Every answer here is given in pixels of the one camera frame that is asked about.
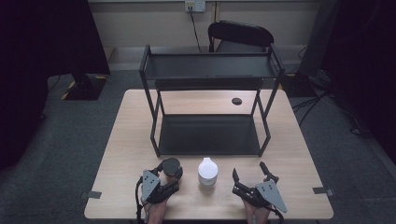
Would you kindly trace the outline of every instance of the electrical outlet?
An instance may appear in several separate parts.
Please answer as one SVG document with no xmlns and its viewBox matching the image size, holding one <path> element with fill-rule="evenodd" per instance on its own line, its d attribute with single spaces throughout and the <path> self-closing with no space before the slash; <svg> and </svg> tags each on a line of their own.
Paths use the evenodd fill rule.
<svg viewBox="0 0 396 224">
<path fill-rule="evenodd" d="M 190 0 L 184 2 L 184 8 L 186 12 L 190 12 L 189 7 L 191 7 L 191 11 L 193 12 L 205 12 L 206 2 L 205 0 Z"/>
</svg>

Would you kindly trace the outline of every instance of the wooden table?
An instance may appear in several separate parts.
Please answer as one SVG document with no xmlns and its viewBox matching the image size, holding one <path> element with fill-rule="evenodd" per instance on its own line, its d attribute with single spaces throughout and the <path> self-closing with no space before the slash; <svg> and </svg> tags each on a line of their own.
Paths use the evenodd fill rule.
<svg viewBox="0 0 396 224">
<path fill-rule="evenodd" d="M 167 91 L 163 93 L 163 102 L 168 113 L 249 113 L 250 101 L 255 93 Z M 261 92 L 264 102 L 270 93 L 267 90 Z M 233 105 L 234 97 L 241 98 L 244 103 Z M 260 120 L 260 113 L 255 113 L 255 116 Z M 313 188 L 322 187 L 322 183 L 285 92 L 278 91 L 276 94 L 267 120 L 272 138 L 262 157 L 211 157 L 219 167 L 218 180 L 213 189 L 202 188 L 198 182 L 198 165 L 205 155 L 176 156 L 184 175 L 180 180 L 180 191 L 168 201 L 165 219 L 246 219 L 241 199 L 232 194 L 232 171 L 236 168 L 240 182 L 254 187 L 264 178 L 260 161 L 264 161 L 270 172 L 280 178 L 277 186 L 288 208 L 288 213 L 283 214 L 285 218 L 331 218 L 333 211 L 327 195 L 313 191 Z M 88 200 L 85 209 L 87 218 L 135 219 L 136 181 L 144 169 L 153 169 L 166 159 L 165 156 L 156 157 L 149 140 L 151 124 L 152 117 L 144 91 L 125 92 L 92 187 L 92 191 L 100 191 L 102 195 L 100 199 Z M 261 125 L 256 126 L 260 142 L 265 134 Z M 270 218 L 277 217 L 271 213 Z"/>
</svg>

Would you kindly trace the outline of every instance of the black chair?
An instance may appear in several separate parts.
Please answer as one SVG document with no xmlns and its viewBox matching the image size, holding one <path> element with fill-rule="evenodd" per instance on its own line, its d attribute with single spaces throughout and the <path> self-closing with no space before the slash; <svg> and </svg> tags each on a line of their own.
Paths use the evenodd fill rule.
<svg viewBox="0 0 396 224">
<path fill-rule="evenodd" d="M 207 29 L 209 52 L 215 52 L 215 39 L 220 40 L 216 52 L 266 52 L 274 37 L 266 29 L 235 21 L 215 21 Z"/>
</svg>

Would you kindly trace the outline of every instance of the gray carpet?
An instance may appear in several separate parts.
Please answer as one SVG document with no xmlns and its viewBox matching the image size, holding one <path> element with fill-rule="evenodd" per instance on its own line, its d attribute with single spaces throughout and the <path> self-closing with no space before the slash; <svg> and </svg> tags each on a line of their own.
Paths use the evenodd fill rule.
<svg viewBox="0 0 396 224">
<path fill-rule="evenodd" d="M 50 78 L 49 86 L 57 79 Z M 53 86 L 43 111 L 46 117 L 22 159 L 0 172 L 0 223 L 129 223 L 88 220 L 86 200 L 79 195 L 92 188 L 123 94 L 141 88 L 138 73 L 113 72 L 98 101 L 61 100 L 71 81 L 61 76 Z M 290 98 L 290 103 L 308 99 Z M 297 120 L 307 109 L 296 114 Z M 375 140 L 351 133 L 352 126 L 350 116 L 327 96 L 302 123 L 323 185 L 335 192 L 330 197 L 334 217 L 319 223 L 395 223 L 396 180 L 375 153 Z"/>
</svg>

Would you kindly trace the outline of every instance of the shelf top tier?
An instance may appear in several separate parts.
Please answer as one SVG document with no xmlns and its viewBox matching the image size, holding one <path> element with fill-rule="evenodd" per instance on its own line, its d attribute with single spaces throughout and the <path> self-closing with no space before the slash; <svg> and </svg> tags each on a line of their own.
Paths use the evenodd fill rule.
<svg viewBox="0 0 396 224">
<path fill-rule="evenodd" d="M 275 78 L 271 53 L 153 54 L 146 47 L 141 71 L 148 80 Z"/>
</svg>

